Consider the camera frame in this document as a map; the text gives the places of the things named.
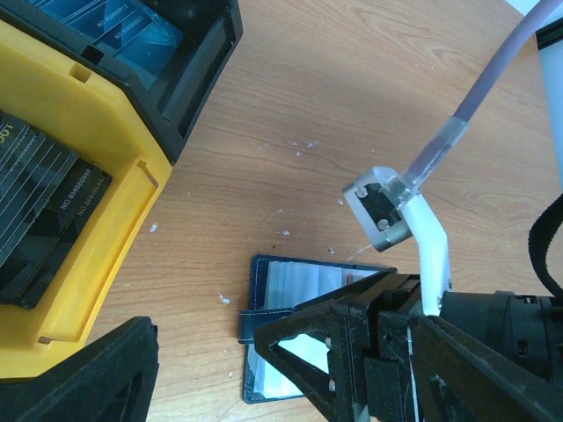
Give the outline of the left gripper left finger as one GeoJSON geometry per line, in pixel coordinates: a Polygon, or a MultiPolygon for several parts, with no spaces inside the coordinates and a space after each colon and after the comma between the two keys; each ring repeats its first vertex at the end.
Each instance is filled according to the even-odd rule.
{"type": "Polygon", "coordinates": [[[2,421],[144,421],[156,385],[157,327],[129,319],[34,378],[1,381],[2,421]]]}

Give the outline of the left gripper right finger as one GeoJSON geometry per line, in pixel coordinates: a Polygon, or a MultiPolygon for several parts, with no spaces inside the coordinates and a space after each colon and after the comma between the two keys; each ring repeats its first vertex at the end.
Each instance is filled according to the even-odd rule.
{"type": "Polygon", "coordinates": [[[561,421],[562,392],[437,316],[419,320],[413,368],[426,421],[561,421]]]}

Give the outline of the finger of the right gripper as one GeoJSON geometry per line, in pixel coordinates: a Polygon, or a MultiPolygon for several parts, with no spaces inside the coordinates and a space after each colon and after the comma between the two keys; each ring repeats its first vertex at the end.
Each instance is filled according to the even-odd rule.
{"type": "Polygon", "coordinates": [[[386,271],[293,308],[254,347],[328,421],[420,421],[411,330],[420,278],[386,271]]]}

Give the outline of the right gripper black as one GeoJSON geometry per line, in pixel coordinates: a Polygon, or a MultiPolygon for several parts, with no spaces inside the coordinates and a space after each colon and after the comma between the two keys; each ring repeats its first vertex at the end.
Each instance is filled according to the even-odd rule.
{"type": "MultiPolygon", "coordinates": [[[[415,319],[412,344],[423,317],[415,319]]],[[[562,310],[555,299],[448,293],[437,317],[562,392],[562,310]]]]}

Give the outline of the blue leather card holder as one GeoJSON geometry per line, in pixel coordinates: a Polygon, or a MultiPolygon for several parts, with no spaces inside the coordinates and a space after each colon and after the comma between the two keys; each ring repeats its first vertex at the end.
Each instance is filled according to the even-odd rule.
{"type": "Polygon", "coordinates": [[[301,397],[299,388],[260,357],[256,329],[287,316],[297,305],[370,275],[397,270],[302,258],[257,254],[252,257],[248,307],[239,312],[238,342],[245,346],[242,398],[258,404],[301,397]]]}

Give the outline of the yellow bin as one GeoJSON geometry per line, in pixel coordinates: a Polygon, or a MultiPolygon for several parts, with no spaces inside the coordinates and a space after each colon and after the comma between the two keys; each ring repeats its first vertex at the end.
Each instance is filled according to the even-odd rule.
{"type": "Polygon", "coordinates": [[[172,167],[120,88],[9,23],[1,108],[101,170],[84,200],[85,225],[37,305],[1,308],[1,376],[25,379],[84,346],[172,167]]]}

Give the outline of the black bin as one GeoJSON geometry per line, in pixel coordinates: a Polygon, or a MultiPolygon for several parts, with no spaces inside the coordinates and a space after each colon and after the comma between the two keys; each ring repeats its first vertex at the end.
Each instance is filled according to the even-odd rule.
{"type": "Polygon", "coordinates": [[[184,35],[157,81],[147,89],[126,64],[94,47],[31,5],[3,1],[1,18],[36,40],[75,59],[120,87],[171,164],[243,35],[236,1],[140,1],[184,35]]]}

